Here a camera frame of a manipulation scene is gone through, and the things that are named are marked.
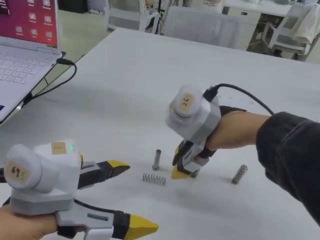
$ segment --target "metal spring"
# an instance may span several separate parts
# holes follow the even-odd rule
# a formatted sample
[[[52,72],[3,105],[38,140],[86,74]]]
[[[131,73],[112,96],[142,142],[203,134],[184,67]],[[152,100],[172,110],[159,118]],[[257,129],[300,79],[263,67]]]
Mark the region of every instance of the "metal spring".
[[[151,183],[151,184],[157,184],[157,185],[166,185],[167,178],[163,176],[158,176],[155,174],[148,174],[146,172],[143,173],[142,181]]]
[[[243,178],[243,176],[248,171],[247,165],[241,165],[239,170],[236,172],[234,177],[232,178],[232,184],[237,185],[239,184],[240,180]]]
[[[200,169],[201,169],[201,168],[199,168],[198,170],[196,170],[196,171],[194,171],[193,173],[191,173],[191,174],[190,174],[190,178],[196,179],[197,176],[198,176],[198,174],[199,174],[199,172],[200,172]]]

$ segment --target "dark sleeve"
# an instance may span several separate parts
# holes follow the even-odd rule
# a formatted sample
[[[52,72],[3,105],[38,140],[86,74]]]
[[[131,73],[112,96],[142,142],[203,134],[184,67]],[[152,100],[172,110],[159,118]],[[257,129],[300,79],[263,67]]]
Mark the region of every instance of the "dark sleeve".
[[[320,225],[320,123],[280,112],[258,130],[265,175],[299,200]]]

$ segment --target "cabinet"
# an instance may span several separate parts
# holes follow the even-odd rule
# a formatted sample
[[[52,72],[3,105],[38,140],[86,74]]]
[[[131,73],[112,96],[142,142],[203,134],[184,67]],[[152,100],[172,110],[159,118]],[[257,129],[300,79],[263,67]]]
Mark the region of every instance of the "cabinet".
[[[229,7],[228,10],[223,12],[228,16],[237,17],[242,20],[236,49],[246,51],[256,30],[261,13],[241,10],[233,7]]]

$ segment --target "white table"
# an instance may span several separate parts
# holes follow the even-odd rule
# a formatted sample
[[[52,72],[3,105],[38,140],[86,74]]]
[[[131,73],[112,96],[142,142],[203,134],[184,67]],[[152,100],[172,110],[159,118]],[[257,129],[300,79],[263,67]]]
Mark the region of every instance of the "white table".
[[[79,191],[77,197],[157,223],[158,232],[144,239],[319,239],[319,227],[302,204],[264,176],[253,146],[218,151],[196,180],[169,179],[166,187],[141,181],[143,172],[152,173],[156,149],[162,150],[157,174],[170,176],[181,138],[164,119],[182,85],[206,89],[236,84],[275,112],[317,120],[317,66],[124,29],[113,32],[77,65],[71,82],[30,102],[0,128],[0,159],[13,144],[33,147],[74,138],[87,161],[129,163],[129,171]],[[230,180],[241,164],[249,171],[234,186]],[[0,185],[0,202],[9,194],[10,188]],[[60,238],[53,234],[45,239]]]
[[[262,0],[258,4],[250,3],[245,0],[224,0],[225,7],[250,11],[258,14],[269,14],[272,16],[284,17],[292,5],[280,5],[273,1]]]

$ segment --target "human hand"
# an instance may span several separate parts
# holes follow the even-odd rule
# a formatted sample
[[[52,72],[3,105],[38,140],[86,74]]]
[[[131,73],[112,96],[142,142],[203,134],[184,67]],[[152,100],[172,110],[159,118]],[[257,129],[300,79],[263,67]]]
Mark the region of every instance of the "human hand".
[[[250,112],[229,112],[221,118],[216,129],[207,138],[205,146],[215,151],[255,145],[257,132],[268,118],[269,116]]]
[[[53,214],[25,216],[12,213],[9,205],[0,207],[0,239],[40,240],[57,231]]]

